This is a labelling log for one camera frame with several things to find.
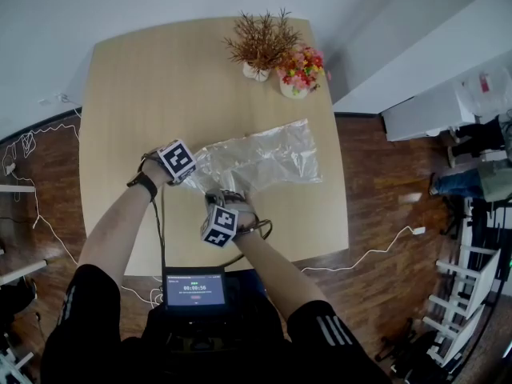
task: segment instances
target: transparent plastic bag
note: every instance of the transparent plastic bag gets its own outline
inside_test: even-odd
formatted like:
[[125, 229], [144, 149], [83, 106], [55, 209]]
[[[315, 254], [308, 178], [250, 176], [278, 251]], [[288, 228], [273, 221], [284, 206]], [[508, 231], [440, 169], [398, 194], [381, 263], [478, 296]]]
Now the transparent plastic bag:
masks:
[[503, 66], [488, 67], [455, 83], [461, 107], [477, 117], [502, 114], [512, 108], [512, 78]]
[[197, 169], [183, 185], [203, 193], [221, 187], [253, 194], [279, 182], [321, 182], [316, 152], [303, 119], [200, 149]]

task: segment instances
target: white flower pot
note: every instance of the white flower pot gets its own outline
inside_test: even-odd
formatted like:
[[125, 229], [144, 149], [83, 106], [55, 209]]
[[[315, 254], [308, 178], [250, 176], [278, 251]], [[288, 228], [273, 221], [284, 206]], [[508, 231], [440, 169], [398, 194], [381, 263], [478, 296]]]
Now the white flower pot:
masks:
[[242, 72], [247, 78], [253, 78], [256, 81], [260, 81], [260, 82], [266, 81], [270, 74], [270, 70], [264, 70], [264, 71], [258, 72], [255, 68], [251, 67], [246, 62], [243, 63]]
[[300, 90], [299, 92], [294, 92], [294, 86], [290, 84], [285, 84], [282, 79], [279, 80], [279, 86], [281, 87], [281, 92], [285, 97], [292, 99], [303, 99], [310, 92], [308, 89]]

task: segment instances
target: baseboard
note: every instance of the baseboard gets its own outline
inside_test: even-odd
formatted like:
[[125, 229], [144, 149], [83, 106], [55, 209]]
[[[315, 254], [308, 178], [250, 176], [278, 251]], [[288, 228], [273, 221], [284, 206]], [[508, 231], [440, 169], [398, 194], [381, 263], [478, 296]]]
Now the baseboard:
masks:
[[335, 118], [376, 118], [380, 114], [364, 114], [362, 112], [335, 112], [334, 117]]
[[73, 108], [72, 110], [69, 110], [69, 111], [66, 111], [66, 112], [54, 115], [53, 117], [49, 117], [47, 119], [43, 119], [40, 122], [36, 122], [35, 124], [33, 124], [31, 126], [28, 126], [26, 128], [23, 128], [22, 130], [16, 131], [15, 133], [13, 133], [13, 134], [5, 137], [4, 139], [0, 140], [0, 146], [2, 146], [4, 143], [10, 141], [11, 139], [18, 138], [20, 135], [24, 134], [25, 132], [35, 131], [35, 130], [40, 129], [41, 127], [43, 127], [45, 125], [52, 124], [54, 122], [60, 121], [61, 119], [71, 117], [72, 115], [76, 115], [75, 111], [78, 112], [79, 114], [82, 114], [82, 108], [79, 107], [79, 108]]

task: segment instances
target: black watch strap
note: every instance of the black watch strap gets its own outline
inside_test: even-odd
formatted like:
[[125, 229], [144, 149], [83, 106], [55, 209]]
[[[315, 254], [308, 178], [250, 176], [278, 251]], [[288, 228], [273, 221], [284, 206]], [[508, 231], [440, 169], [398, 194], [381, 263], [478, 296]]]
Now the black watch strap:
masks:
[[126, 184], [126, 186], [131, 188], [133, 185], [137, 185], [137, 184], [144, 186], [148, 190], [148, 192], [151, 195], [151, 201], [153, 201], [156, 198], [157, 193], [158, 193], [158, 188], [153, 183], [153, 181], [151, 181], [150, 177], [147, 176], [146, 174], [144, 174], [144, 172], [139, 172], [135, 176], [135, 178], [133, 178], [131, 181], [129, 181]]

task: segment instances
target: sleeve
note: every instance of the sleeve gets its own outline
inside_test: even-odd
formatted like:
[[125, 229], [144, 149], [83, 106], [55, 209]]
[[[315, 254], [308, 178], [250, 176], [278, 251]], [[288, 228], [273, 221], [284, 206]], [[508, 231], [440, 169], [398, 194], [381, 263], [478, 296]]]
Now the sleeve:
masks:
[[318, 358], [317, 365], [331, 364], [339, 373], [342, 364], [346, 378], [351, 376], [358, 382], [391, 383], [328, 302], [317, 300], [296, 310], [288, 319], [288, 335], [302, 356]]
[[114, 370], [121, 296], [114, 280], [93, 265], [77, 268], [57, 326], [42, 355], [41, 383], [94, 382]]

